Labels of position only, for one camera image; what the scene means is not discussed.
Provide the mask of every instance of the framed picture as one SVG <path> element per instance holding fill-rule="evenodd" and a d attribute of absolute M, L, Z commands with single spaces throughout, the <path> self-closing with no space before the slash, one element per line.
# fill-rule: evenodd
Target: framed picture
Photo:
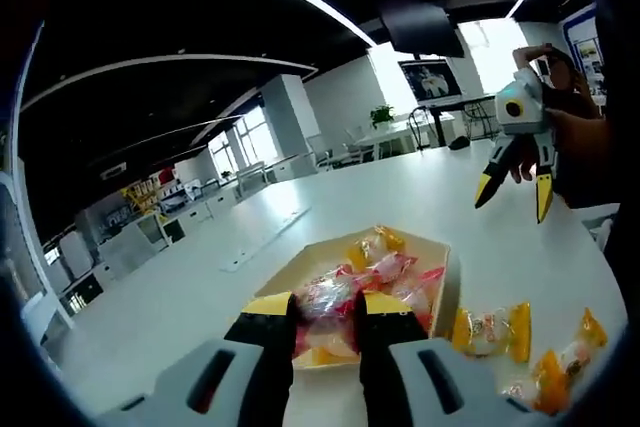
<path fill-rule="evenodd" d="M 407 60 L 399 65 L 418 102 L 461 94 L 446 60 Z"/>
<path fill-rule="evenodd" d="M 600 51 L 598 50 L 596 39 L 577 42 L 576 47 L 578 47 L 578 53 L 583 63 L 585 61 L 600 61 Z"/>

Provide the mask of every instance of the candy wrapper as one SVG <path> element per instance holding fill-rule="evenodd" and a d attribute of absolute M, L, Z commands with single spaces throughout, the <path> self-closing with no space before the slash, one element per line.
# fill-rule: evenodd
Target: candy wrapper
<path fill-rule="evenodd" d="M 444 267 L 428 270 L 419 275 L 401 277 L 392 287 L 391 295 L 411 307 L 425 332 L 429 332 L 433 321 L 433 304 L 438 298 Z"/>
<path fill-rule="evenodd" d="M 574 341 L 560 354 L 560 367 L 570 384 L 589 365 L 596 351 L 606 345 L 607 334 L 587 308 Z"/>
<path fill-rule="evenodd" d="M 371 235 L 358 240 L 347 251 L 355 272 L 364 272 L 367 267 L 378 263 L 391 252 L 404 252 L 404 239 L 391 229 L 377 225 L 373 230 Z"/>
<path fill-rule="evenodd" d="M 349 264 L 314 279 L 295 293 L 301 314 L 294 358 L 311 349 L 314 364 L 335 363 L 357 351 L 353 335 L 353 308 L 360 290 L 381 290 L 416 262 L 397 252 L 354 274 Z"/>
<path fill-rule="evenodd" d="M 607 343 L 607 334 L 589 309 L 574 341 L 560 356 L 547 352 L 535 365 L 530 376 L 515 379 L 503 390 L 537 410 L 555 414 L 569 404 L 569 387 L 576 376 L 591 362 L 597 350 Z"/>
<path fill-rule="evenodd" d="M 567 377 L 551 350 L 536 363 L 529 376 L 514 380 L 502 393 L 549 415 L 569 404 Z"/>
<path fill-rule="evenodd" d="M 451 342 L 456 350 L 467 355 L 485 357 L 507 352 L 514 362 L 528 362 L 531 348 L 529 303 L 483 314 L 458 309 Z"/>
<path fill-rule="evenodd" d="M 353 310 L 358 290 L 368 283 L 352 275 L 349 265 L 312 280 L 294 292 L 302 319 L 313 324 L 316 333 L 333 332 Z"/>

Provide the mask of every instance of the wooden tray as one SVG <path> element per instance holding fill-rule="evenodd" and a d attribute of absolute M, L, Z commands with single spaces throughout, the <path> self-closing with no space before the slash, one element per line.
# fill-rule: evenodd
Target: wooden tray
<path fill-rule="evenodd" d="M 433 305 L 433 324 L 429 337 L 449 338 L 455 321 L 460 298 L 460 262 L 451 247 L 440 242 L 424 239 L 396 229 L 393 231 L 405 239 L 407 255 L 418 257 L 411 267 L 416 272 L 424 272 L 445 267 L 439 295 Z M 287 290 L 296 290 L 315 277 L 334 270 L 339 264 L 347 263 L 347 249 L 358 239 L 372 234 L 372 229 L 354 232 L 335 239 L 317 242 L 306 246 L 287 265 L 276 273 L 256 292 L 256 297 L 278 294 Z M 296 368 L 325 368 L 334 365 L 314 365 L 310 352 L 294 361 Z"/>

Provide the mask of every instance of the desk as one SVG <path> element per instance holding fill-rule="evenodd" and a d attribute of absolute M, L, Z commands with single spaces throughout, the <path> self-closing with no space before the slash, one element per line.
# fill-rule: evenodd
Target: desk
<path fill-rule="evenodd" d="M 450 114 L 443 114 L 443 120 L 447 122 L 453 122 L 453 116 Z M 435 117 L 429 118 L 427 122 L 423 122 L 419 124 L 420 132 L 422 134 L 429 134 L 429 129 L 432 128 L 436 122 Z M 357 146 L 365 146 L 365 145 L 375 145 L 378 146 L 384 142 L 389 142 L 391 140 L 400 139 L 402 141 L 403 148 L 405 152 L 413 152 L 416 150 L 416 147 L 413 143 L 413 133 L 411 132 L 411 127 L 409 123 L 405 120 L 391 122 L 388 126 L 380 126 L 377 129 L 371 130 L 367 135 L 363 138 L 354 142 Z M 375 148 L 373 150 L 373 159 L 379 159 L 380 149 Z"/>
<path fill-rule="evenodd" d="M 533 362 L 572 340 L 586 306 L 615 344 L 627 319 L 619 289 L 587 230 L 558 198 L 538 225 L 535 184 L 507 178 L 474 209 L 491 148 L 485 140 L 455 152 L 427 149 L 270 185 L 223 221 L 203 222 L 76 316 L 60 364 L 67 386 L 93 413 L 150 392 L 168 365 L 223 336 L 253 293 L 305 245 L 376 223 L 451 245 L 463 270 L 460 305 L 492 310 L 530 301 Z M 219 268 L 291 209 L 308 207 L 237 271 Z M 589 366 L 582 385 L 605 357 L 603 351 Z M 498 364 L 511 366 L 504 358 Z M 500 372 L 498 382 L 512 373 Z M 361 392 L 357 367 L 296 372 L 285 425 L 364 426 Z"/>
<path fill-rule="evenodd" d="M 440 147 L 444 147 L 446 142 L 444 140 L 444 132 L 442 130 L 442 122 L 440 121 L 440 116 L 443 112 L 455 112 L 464 110 L 467 105 L 471 104 L 479 104 L 484 102 L 485 100 L 491 100 L 495 97 L 495 95 L 485 95 L 484 97 L 477 97 L 472 99 L 463 99 L 461 101 L 434 105 L 426 105 L 425 108 L 429 111 L 429 113 L 433 116 L 434 124 L 436 127 L 436 134 L 438 136 L 438 145 Z"/>

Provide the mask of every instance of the chair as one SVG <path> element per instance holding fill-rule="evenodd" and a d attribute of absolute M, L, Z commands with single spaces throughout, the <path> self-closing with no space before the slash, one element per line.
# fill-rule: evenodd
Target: chair
<path fill-rule="evenodd" d="M 305 139 L 314 157 L 314 164 L 316 169 L 329 171 L 336 166 L 340 166 L 341 162 L 351 158 L 351 155 L 346 152 L 340 155 L 334 155 L 333 149 L 328 148 L 321 134 L 312 135 Z"/>
<path fill-rule="evenodd" d="M 269 185 L 264 162 L 257 162 L 236 172 L 238 194 L 242 198 L 250 197 Z"/>
<path fill-rule="evenodd" d="M 349 142 L 342 144 L 351 156 L 348 165 L 363 163 L 365 161 L 365 156 L 368 156 L 369 154 L 371 154 L 371 159 L 373 159 L 373 151 L 376 148 L 375 145 L 355 145 L 355 143 L 365 135 L 362 126 L 358 125 L 356 127 L 344 129 L 344 131 L 349 137 Z"/>

